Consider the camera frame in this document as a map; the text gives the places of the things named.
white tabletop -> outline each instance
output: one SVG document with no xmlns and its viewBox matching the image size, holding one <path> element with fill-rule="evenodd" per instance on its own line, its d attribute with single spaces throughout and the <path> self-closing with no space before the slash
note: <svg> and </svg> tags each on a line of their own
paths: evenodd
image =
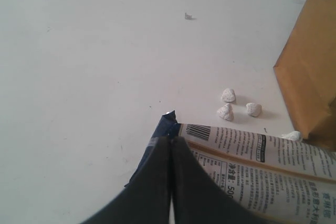
<svg viewBox="0 0 336 224">
<path fill-rule="evenodd" d="M 0 223 L 92 215 L 127 183 L 166 111 L 292 131 L 272 67 L 304 2 L 0 0 Z M 227 87 L 234 122 L 216 115 Z M 260 118 L 247 102 L 262 104 Z"/>
</svg>

white rock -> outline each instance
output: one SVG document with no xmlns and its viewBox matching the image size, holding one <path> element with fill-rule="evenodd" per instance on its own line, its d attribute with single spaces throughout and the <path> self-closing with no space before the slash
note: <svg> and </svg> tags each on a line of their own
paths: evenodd
<svg viewBox="0 0 336 224">
<path fill-rule="evenodd" d="M 281 138 L 292 140 L 292 141 L 299 141 L 299 142 L 302 141 L 302 136 L 299 131 L 293 131 L 291 133 L 281 135 Z"/>
<path fill-rule="evenodd" d="M 261 105 L 254 102 L 247 103 L 246 108 L 247 108 L 247 114 L 254 117 L 260 115 L 262 110 Z"/>
<path fill-rule="evenodd" d="M 235 91 L 233 89 L 225 89 L 222 94 L 224 102 L 234 102 L 236 100 Z"/>
<path fill-rule="evenodd" d="M 231 104 L 227 103 L 219 110 L 217 110 L 217 114 L 220 118 L 223 118 L 227 121 L 232 121 L 234 119 L 232 106 Z"/>
</svg>

brown cardboard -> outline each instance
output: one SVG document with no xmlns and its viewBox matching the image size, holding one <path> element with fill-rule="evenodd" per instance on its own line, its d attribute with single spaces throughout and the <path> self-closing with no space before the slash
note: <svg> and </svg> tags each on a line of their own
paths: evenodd
<svg viewBox="0 0 336 224">
<path fill-rule="evenodd" d="M 336 150 L 336 0 L 307 0 L 274 70 L 294 128 Z"/>
</svg>

barcode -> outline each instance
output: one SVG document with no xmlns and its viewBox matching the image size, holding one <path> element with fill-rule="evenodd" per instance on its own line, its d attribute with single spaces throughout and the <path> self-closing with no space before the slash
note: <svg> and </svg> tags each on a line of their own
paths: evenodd
<svg viewBox="0 0 336 224">
<path fill-rule="evenodd" d="M 208 141 L 210 137 L 211 127 L 203 126 L 203 125 L 188 124 L 186 131 L 187 131 L 187 134 L 190 136 L 195 136 L 205 141 Z"/>
</svg>

